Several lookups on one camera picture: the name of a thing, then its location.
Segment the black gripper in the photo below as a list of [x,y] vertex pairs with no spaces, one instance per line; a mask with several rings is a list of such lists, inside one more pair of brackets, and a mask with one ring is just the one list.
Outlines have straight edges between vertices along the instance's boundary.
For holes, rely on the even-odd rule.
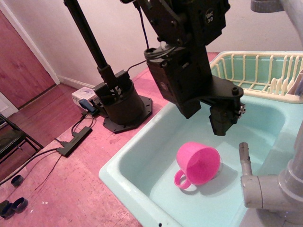
[[150,48],[144,51],[148,68],[164,99],[190,118],[201,103],[210,105],[210,123],[217,136],[226,132],[246,112],[240,101],[243,89],[212,74],[206,47]]

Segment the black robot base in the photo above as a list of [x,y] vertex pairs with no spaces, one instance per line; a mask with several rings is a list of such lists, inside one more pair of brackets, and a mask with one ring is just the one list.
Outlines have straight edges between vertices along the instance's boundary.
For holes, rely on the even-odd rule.
[[91,31],[84,13],[76,0],[65,0],[76,26],[90,50],[103,82],[93,87],[100,100],[90,102],[104,116],[103,126],[118,134],[138,128],[152,114],[152,99],[137,93],[129,73],[114,73]]

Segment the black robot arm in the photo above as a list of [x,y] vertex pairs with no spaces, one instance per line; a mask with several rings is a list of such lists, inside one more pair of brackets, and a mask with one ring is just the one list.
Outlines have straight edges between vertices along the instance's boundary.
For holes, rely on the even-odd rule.
[[201,104],[210,106],[210,123],[224,136],[245,112],[244,91],[212,74],[206,46],[222,34],[226,0],[140,0],[160,42],[166,48],[144,51],[148,68],[164,99],[190,118]]

